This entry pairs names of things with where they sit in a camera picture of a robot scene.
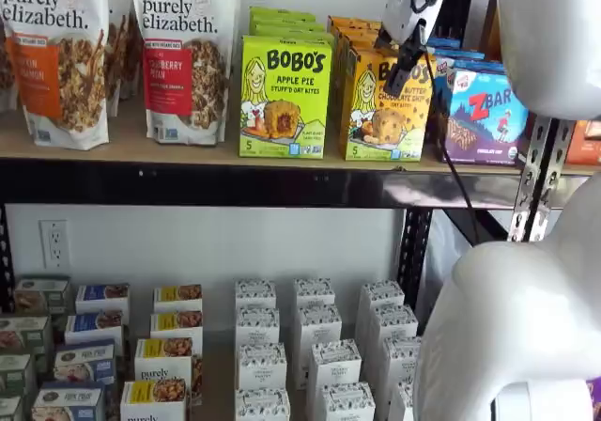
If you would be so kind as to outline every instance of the shelf bracket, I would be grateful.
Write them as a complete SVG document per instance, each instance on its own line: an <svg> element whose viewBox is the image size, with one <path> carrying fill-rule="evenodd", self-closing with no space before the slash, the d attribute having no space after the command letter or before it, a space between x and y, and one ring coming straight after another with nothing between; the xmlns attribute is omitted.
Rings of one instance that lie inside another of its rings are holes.
<svg viewBox="0 0 601 421"><path fill-rule="evenodd" d="M15 274L12 268L10 239L8 238L7 206L0 203L0 312L14 312L14 287Z"/></svg>

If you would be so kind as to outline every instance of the black cable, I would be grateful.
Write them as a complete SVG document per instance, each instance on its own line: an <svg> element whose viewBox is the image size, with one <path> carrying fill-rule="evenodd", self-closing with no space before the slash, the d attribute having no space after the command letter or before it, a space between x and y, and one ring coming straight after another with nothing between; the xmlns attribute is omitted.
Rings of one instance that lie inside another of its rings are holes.
<svg viewBox="0 0 601 421"><path fill-rule="evenodd" d="M428 67L428 73L430 74L430 81L432 82L432 96L430 97L430 100L432 101L432 103L438 103L438 101L439 101L438 97L434 96L434 72L432 71L432 66L430 65L430 53L427 51L427 48L425 49L424 55L425 55L425 64ZM438 110L439 112L441 112L441 106L435 106L435 110ZM447 162L447 165L451 169L453 178L455 179L457 186L459 186L459 191L461 191L463 198L465 198L465 200L466 200L466 205L468 206L468 213L470 214L471 224L473 226L474 238L476 239L476 244L479 244L480 243L480 235L478 233L478 222L476 221L476 211L473 209L473 206L471 205L471 201L470 201L470 196L468 195L468 191L466 191L466 187L463 185L463 181L461 180L461 177L457 173L457 170L455 169L455 165L451 161L451 157L449 157L449 152L448 152L446 146L444 145L444 141L442 140L442 134L437 134L437 137L438 137L438 141L437 141L438 146L439 146L440 150L442 151L442 156L444 156L444 161Z"/></svg>

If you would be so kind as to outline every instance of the orange box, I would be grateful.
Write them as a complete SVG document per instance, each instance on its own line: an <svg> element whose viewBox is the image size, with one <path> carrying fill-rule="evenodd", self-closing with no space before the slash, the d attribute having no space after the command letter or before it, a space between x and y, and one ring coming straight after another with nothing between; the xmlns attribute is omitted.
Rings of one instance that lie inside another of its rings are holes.
<svg viewBox="0 0 601 421"><path fill-rule="evenodd" d="M568 164L601 164L601 122L579 120L567 150Z"/></svg>

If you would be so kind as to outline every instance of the green box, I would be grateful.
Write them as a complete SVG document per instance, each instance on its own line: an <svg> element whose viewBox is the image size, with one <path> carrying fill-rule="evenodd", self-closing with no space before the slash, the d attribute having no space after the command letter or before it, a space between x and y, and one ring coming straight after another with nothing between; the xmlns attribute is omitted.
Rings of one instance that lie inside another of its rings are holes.
<svg viewBox="0 0 601 421"><path fill-rule="evenodd" d="M254 15L251 17L250 33L255 34L255 27L258 24L267 26L278 26L281 28L300 29L303 31L325 32L326 27L321 23L306 22L303 20L287 19L286 17L270 17L264 15Z"/></svg>
<svg viewBox="0 0 601 421"><path fill-rule="evenodd" d="M245 36L242 70L239 155L323 158L330 44Z"/></svg>
<svg viewBox="0 0 601 421"><path fill-rule="evenodd" d="M325 31L307 31L306 29L294 29L284 26L273 26L270 24L257 24L254 27L257 36L270 36L274 38L290 38L301 40L325 40L334 49L334 36Z"/></svg>

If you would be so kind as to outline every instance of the orange label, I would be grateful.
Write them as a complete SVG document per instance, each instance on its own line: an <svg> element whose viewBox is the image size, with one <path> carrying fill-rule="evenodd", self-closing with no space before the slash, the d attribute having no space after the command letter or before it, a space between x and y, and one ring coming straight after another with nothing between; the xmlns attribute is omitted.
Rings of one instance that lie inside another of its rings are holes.
<svg viewBox="0 0 601 421"><path fill-rule="evenodd" d="M58 47L44 36L15 34L7 39L23 105L30 113L61 117L58 93Z"/></svg>

